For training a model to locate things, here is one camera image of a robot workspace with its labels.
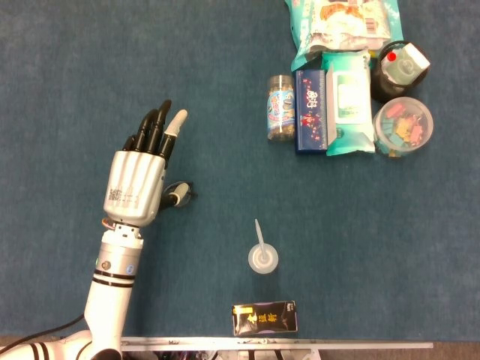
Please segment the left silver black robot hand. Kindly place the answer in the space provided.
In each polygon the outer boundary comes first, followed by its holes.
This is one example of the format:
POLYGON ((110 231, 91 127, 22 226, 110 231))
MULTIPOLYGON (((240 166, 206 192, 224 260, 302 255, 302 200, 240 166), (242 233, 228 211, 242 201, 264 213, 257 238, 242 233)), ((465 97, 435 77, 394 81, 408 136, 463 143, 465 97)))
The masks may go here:
POLYGON ((181 109, 166 123, 171 105, 167 99, 148 111, 136 133, 114 154, 103 203, 106 228, 145 227, 158 212, 184 206, 193 196, 191 182, 164 184, 176 140, 188 117, 181 109))

